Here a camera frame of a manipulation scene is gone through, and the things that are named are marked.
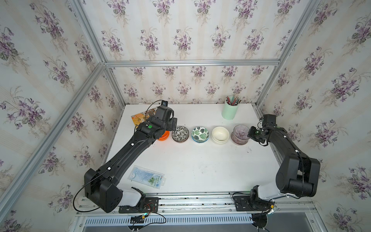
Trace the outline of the purple glass bowl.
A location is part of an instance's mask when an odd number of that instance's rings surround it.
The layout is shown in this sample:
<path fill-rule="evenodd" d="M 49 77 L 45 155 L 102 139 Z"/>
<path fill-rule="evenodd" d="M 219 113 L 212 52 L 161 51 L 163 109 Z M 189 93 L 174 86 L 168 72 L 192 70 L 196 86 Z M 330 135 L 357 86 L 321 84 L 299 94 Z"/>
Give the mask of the purple glass bowl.
<path fill-rule="evenodd" d="M 248 143 L 249 136 L 249 127 L 245 125 L 237 125 L 234 127 L 233 132 L 231 133 L 232 141 L 237 145 L 245 145 Z"/>

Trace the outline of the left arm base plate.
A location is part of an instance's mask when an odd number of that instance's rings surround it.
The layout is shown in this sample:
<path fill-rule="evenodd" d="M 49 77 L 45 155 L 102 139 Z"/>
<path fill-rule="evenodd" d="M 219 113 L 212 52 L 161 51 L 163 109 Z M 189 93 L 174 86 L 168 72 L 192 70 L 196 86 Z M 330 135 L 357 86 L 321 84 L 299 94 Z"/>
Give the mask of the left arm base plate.
<path fill-rule="evenodd" d="M 159 198 L 147 197 L 147 195 L 138 188 L 132 187 L 130 190 L 123 190 L 123 197 L 119 203 L 118 212 L 128 213 L 149 213 L 158 211 Z"/>

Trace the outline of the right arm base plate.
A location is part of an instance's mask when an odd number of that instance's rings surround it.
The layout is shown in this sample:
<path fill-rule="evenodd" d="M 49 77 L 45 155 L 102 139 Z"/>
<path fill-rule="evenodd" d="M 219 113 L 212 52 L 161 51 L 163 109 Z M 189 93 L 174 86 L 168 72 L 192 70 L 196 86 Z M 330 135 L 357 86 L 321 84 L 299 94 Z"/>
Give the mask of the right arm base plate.
<path fill-rule="evenodd" d="M 274 208 L 273 200 L 263 200 L 258 194 L 259 185 L 254 186 L 249 194 L 235 192 L 231 198 L 234 201 L 236 211 L 247 212 L 247 211 L 270 211 Z"/>

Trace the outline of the dark patterned bowl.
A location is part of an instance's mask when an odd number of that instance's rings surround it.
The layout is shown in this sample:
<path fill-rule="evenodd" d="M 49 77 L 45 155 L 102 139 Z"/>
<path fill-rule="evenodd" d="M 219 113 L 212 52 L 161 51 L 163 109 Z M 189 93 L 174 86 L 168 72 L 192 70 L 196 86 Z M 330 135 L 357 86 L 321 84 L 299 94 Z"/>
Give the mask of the dark patterned bowl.
<path fill-rule="evenodd" d="M 172 139 L 175 142 L 182 143 L 189 138 L 189 130 L 185 126 L 177 126 L 175 131 L 172 131 Z"/>

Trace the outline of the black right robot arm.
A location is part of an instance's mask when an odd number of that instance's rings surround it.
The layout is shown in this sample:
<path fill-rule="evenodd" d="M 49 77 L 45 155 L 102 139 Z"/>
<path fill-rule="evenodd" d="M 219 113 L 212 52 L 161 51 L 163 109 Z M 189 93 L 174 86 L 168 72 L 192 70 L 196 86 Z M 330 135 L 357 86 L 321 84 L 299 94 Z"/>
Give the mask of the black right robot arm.
<path fill-rule="evenodd" d="M 310 158 L 294 144 L 288 132 L 277 126 L 275 115 L 265 114 L 260 121 L 261 127 L 251 127 L 248 136 L 264 147 L 273 144 L 283 161 L 275 181 L 254 186 L 250 191 L 251 198 L 268 201 L 287 194 L 297 198 L 314 197 L 317 193 L 320 161 Z"/>

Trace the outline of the large cream bowl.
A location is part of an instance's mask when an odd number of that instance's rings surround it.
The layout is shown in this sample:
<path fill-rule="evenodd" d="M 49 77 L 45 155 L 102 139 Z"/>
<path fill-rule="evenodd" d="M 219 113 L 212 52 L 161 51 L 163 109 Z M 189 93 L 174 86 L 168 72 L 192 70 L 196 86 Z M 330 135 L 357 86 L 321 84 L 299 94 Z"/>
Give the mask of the large cream bowl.
<path fill-rule="evenodd" d="M 212 140 L 219 145 L 225 144 L 230 137 L 229 131 L 224 127 L 215 127 L 212 131 Z"/>

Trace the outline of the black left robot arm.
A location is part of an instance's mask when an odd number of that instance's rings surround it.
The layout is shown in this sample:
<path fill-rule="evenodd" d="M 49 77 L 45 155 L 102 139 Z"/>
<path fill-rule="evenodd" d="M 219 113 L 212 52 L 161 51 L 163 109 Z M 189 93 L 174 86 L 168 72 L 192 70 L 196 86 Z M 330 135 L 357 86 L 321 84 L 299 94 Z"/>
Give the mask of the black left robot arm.
<path fill-rule="evenodd" d="M 123 191 L 117 185 L 125 172 L 147 148 L 167 131 L 174 131 L 177 118 L 168 102 L 161 101 L 156 113 L 145 119 L 129 141 L 97 170 L 89 169 L 84 175 L 84 195 L 106 213 L 112 212 L 120 203 Z"/>

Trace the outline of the green leaf bowl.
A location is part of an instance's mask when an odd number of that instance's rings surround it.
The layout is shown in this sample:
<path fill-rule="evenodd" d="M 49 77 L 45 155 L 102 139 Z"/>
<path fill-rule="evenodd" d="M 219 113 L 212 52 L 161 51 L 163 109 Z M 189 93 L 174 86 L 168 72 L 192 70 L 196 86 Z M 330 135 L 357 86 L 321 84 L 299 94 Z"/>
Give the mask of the green leaf bowl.
<path fill-rule="evenodd" d="M 195 127 L 191 131 L 191 138 L 197 143 L 204 143 L 209 139 L 209 131 L 205 127 Z"/>

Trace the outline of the orange bowl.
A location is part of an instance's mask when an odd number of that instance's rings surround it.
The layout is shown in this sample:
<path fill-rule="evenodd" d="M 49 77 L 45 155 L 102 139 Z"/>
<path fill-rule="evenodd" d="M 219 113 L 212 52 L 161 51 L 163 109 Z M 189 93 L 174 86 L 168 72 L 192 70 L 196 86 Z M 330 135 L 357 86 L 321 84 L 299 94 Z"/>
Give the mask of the orange bowl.
<path fill-rule="evenodd" d="M 170 132 L 169 131 L 165 131 L 165 133 L 158 139 L 159 141 L 165 141 L 168 139 L 170 135 Z"/>

